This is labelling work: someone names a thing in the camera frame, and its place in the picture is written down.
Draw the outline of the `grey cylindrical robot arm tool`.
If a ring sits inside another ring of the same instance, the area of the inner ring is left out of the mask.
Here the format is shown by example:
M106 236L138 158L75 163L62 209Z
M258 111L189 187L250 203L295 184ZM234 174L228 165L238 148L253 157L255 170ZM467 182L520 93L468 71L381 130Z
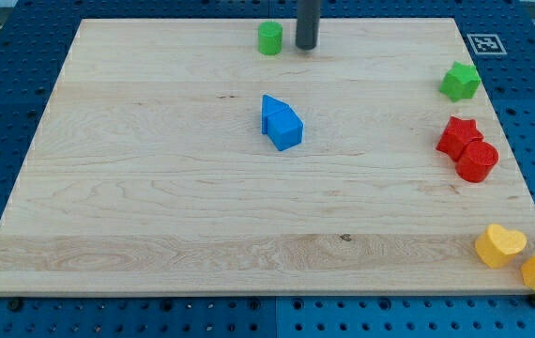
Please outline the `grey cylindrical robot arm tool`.
M304 51L316 47L321 12L320 0L298 0L296 46Z

